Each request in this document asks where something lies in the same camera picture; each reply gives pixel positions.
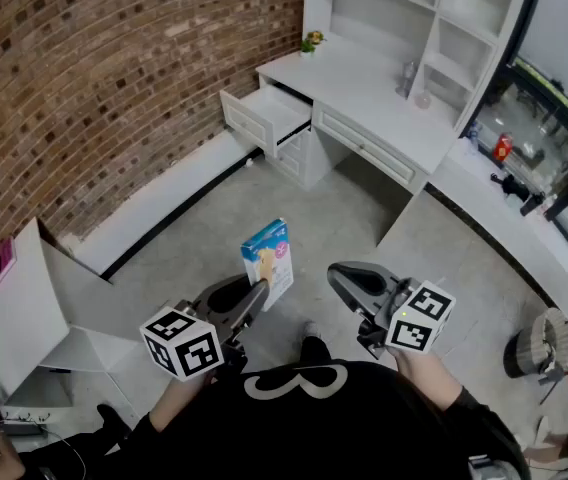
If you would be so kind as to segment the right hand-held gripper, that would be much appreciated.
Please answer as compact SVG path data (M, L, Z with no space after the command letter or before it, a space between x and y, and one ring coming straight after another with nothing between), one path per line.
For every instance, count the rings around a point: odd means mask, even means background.
M374 263L333 263L327 279L347 307L362 316L357 341L376 359L387 348L428 353L456 305L456 298L436 284L414 278L397 282Z

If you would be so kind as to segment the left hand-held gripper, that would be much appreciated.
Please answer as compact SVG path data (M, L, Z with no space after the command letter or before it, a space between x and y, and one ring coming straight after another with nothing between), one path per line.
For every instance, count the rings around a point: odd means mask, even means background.
M166 306L139 330L153 363L179 381L189 381L213 370L221 375L241 372L248 363L243 346L219 339L213 323L200 313L225 314L232 330L250 327L270 295L266 279L252 284L238 274L206 288L193 302Z

